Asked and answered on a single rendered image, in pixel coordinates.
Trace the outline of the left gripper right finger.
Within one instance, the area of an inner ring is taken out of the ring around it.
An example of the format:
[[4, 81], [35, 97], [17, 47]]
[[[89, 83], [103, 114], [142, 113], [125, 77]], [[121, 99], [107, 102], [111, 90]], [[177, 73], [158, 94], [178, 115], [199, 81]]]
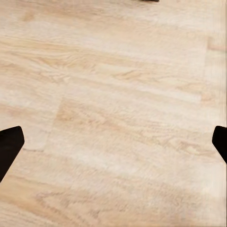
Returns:
[[227, 128], [216, 126], [213, 132], [212, 143], [227, 164]]

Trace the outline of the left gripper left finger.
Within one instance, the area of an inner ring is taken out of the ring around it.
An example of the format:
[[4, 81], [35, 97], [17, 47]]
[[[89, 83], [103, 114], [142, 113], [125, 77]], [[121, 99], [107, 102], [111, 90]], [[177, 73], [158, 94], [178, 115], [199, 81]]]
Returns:
[[0, 182], [24, 143], [24, 135], [20, 126], [0, 131]]

